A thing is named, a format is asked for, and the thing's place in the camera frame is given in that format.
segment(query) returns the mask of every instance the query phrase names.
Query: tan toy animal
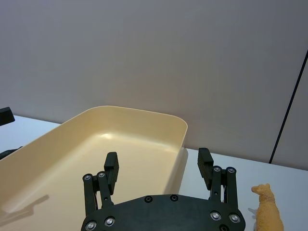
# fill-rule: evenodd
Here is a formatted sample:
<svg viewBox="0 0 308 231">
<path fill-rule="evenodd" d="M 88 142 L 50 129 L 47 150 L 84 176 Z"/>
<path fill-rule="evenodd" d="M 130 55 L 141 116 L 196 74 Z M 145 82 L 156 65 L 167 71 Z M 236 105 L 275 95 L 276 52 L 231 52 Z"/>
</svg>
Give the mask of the tan toy animal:
<svg viewBox="0 0 308 231">
<path fill-rule="evenodd" d="M 251 191 L 259 195 L 256 231 L 283 231 L 283 223 L 270 185 L 260 184 L 252 187 Z"/>
</svg>

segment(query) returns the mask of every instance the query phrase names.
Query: white tabletop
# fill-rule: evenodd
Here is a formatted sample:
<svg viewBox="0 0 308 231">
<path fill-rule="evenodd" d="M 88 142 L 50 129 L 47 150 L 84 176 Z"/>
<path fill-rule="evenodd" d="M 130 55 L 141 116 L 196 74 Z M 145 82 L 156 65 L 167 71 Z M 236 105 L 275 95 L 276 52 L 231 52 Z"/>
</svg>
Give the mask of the white tabletop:
<svg viewBox="0 0 308 231">
<path fill-rule="evenodd" d="M 0 152 L 24 146 L 59 124 L 15 116 L 16 121 L 0 126 Z M 209 198 L 204 180 L 197 166 L 198 151 L 187 149 L 188 160 L 179 194 Z M 255 223 L 253 211 L 258 208 L 258 196 L 251 186 L 269 183 L 276 197 L 286 231 L 306 230 L 308 220 L 308 171 L 212 154 L 214 165 L 237 170 L 239 209 L 246 221 L 246 231 L 252 231 Z"/>
</svg>

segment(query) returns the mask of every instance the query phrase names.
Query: cream plastic tray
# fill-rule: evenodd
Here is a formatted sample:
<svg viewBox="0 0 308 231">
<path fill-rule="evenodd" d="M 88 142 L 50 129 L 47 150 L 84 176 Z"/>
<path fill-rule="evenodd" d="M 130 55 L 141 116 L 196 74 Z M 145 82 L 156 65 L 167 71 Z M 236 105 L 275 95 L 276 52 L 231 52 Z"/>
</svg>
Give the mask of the cream plastic tray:
<svg viewBox="0 0 308 231">
<path fill-rule="evenodd" d="M 178 193 L 186 130 L 178 117 L 122 107 L 77 115 L 0 161 L 0 230 L 80 230 L 82 176 L 103 170 L 108 152 L 120 166 L 115 204 Z"/>
</svg>

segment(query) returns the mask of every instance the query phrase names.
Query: black cable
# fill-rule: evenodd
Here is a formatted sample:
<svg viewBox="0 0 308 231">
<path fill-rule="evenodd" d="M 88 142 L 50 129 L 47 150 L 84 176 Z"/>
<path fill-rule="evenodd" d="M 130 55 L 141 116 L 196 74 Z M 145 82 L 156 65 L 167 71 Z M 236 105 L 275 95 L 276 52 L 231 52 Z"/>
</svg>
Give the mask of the black cable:
<svg viewBox="0 0 308 231">
<path fill-rule="evenodd" d="M 302 64 L 302 67 L 300 69 L 300 72 L 299 72 L 299 75 L 298 75 L 298 78 L 297 78 L 297 81 L 296 81 L 296 84 L 295 84 L 295 87 L 294 87 L 294 90 L 293 90 L 293 93 L 292 93 L 292 96 L 291 96 L 291 99 L 290 99 L 290 102 L 289 102 L 289 105 L 288 105 L 288 108 L 287 108 L 287 111 L 284 115 L 284 118 L 283 118 L 283 122 L 282 122 L 282 125 L 281 125 L 281 128 L 280 128 L 280 131 L 279 131 L 279 134 L 278 134 L 278 137 L 277 137 L 277 140 L 276 140 L 276 143 L 275 143 L 275 146 L 274 146 L 274 149 L 273 149 L 273 152 L 271 154 L 271 157 L 270 157 L 270 161 L 269 163 L 271 164 L 272 161 L 273 161 L 273 158 L 274 158 L 274 155 L 275 155 L 275 152 L 276 152 L 276 149 L 277 149 L 277 146 L 278 146 L 278 143 L 279 143 L 279 140 L 280 140 L 280 136 L 282 134 L 282 131 L 283 131 L 283 127 L 284 127 L 284 124 L 287 120 L 287 117 L 289 115 L 289 111 L 290 111 L 290 108 L 291 108 L 291 105 L 292 105 L 292 102 L 293 102 L 293 99 L 294 99 L 294 96 L 295 96 L 295 93 L 296 93 L 296 90 L 297 90 L 297 87 L 298 87 L 298 84 L 299 84 L 299 81 L 300 81 L 300 78 L 302 77 L 302 74 L 304 72 L 304 69 L 305 69 L 305 65 L 306 65 L 306 62 L 307 62 L 307 58 L 308 58 L 308 50 L 307 50 L 307 53 L 306 53 L 306 56 L 304 58 L 304 62 Z"/>
</svg>

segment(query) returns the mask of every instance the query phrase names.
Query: black object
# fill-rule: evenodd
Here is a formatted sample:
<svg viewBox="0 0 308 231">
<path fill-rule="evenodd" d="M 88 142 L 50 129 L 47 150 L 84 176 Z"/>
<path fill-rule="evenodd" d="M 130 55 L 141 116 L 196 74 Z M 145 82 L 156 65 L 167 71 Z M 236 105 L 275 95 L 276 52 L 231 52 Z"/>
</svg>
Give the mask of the black object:
<svg viewBox="0 0 308 231">
<path fill-rule="evenodd" d="M 83 177 L 86 218 L 81 230 L 243 231 L 245 220 L 237 205 L 236 170 L 232 167 L 222 169 L 213 163 L 208 149 L 200 148 L 198 166 L 211 191 L 209 200 L 175 194 L 148 195 L 114 205 L 110 195 L 119 167 L 116 153 L 109 153 L 105 172 Z M 220 200 L 221 185 L 224 186 L 223 202 Z M 97 206 L 97 191 L 101 193 L 101 209 Z"/>
<path fill-rule="evenodd" d="M 10 107 L 5 107 L 0 109 L 0 126 L 12 123 L 15 121 L 13 113 Z"/>
<path fill-rule="evenodd" d="M 10 149 L 10 150 L 6 150 L 6 151 L 0 153 L 0 160 L 2 160 L 3 158 L 5 158 L 5 157 L 8 156 L 9 154 L 12 154 L 13 152 L 17 151 L 17 150 L 20 149 L 20 148 L 22 148 L 22 146 L 19 147 L 19 148 L 17 148 L 17 149 Z"/>
</svg>

